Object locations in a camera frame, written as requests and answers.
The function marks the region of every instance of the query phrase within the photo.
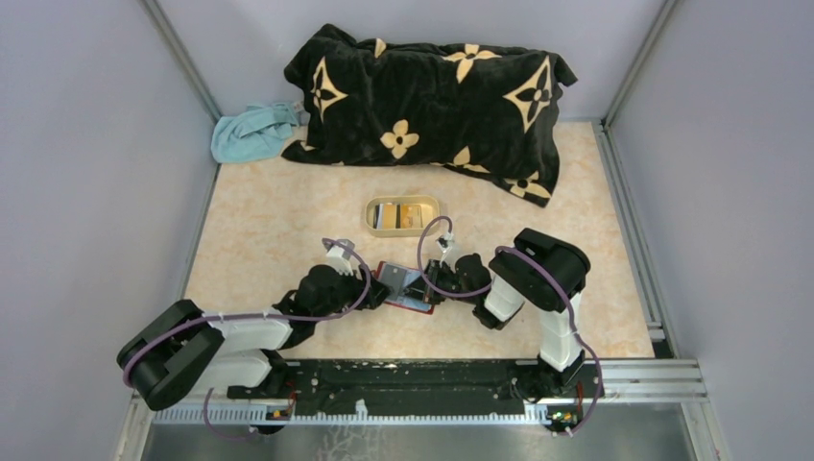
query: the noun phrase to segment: beige tray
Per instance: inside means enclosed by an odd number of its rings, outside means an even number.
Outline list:
[[[420,229],[375,229],[373,227],[373,217],[376,212],[376,206],[381,204],[397,204],[397,205],[421,205],[421,228]],[[368,202],[365,206],[365,227],[368,228],[373,236],[376,237],[418,237],[421,235],[423,228],[437,218],[439,210],[438,201],[429,195],[398,195],[398,196],[385,196],[376,197]]]

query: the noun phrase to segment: beige table surface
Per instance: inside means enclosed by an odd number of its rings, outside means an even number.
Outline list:
[[[580,247],[591,261],[580,318],[584,338],[603,357],[652,356],[592,127],[560,123],[555,139],[562,170],[546,208],[435,166],[319,166],[283,158],[223,165],[186,297],[204,310],[262,310],[324,261],[324,236],[355,242],[373,269],[381,260],[415,267],[418,238],[375,238],[365,230],[362,210],[376,196],[431,195],[454,220],[455,238],[465,252],[486,261],[496,246],[511,245],[526,227]],[[437,256],[434,244],[426,247],[425,258]],[[281,353],[290,358],[533,357],[540,335],[537,310],[530,305],[502,331],[493,331],[480,325],[468,304],[444,302],[433,315],[385,304],[321,322],[314,336]]]

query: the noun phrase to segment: blanket with floral pattern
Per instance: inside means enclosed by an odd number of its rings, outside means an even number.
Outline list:
[[[431,163],[545,206],[560,158],[553,128],[576,77],[554,53],[473,43],[356,41],[327,24],[285,67],[310,113],[284,158],[391,166]]]

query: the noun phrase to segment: blue towel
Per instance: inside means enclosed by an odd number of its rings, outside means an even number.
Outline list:
[[[297,112],[292,103],[276,103],[250,105],[236,117],[221,117],[212,134],[212,156],[219,163],[278,156],[291,127],[299,125]]]

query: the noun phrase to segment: white wall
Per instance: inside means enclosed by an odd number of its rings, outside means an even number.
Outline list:
[[[137,2],[0,2],[4,461],[112,456],[115,356],[180,289],[210,133]]]
[[[299,100],[282,69],[326,22],[357,39],[542,48],[580,81],[564,118],[604,116],[663,0],[161,0],[225,113]]]
[[[810,459],[812,2],[685,2],[613,133],[733,459]]]

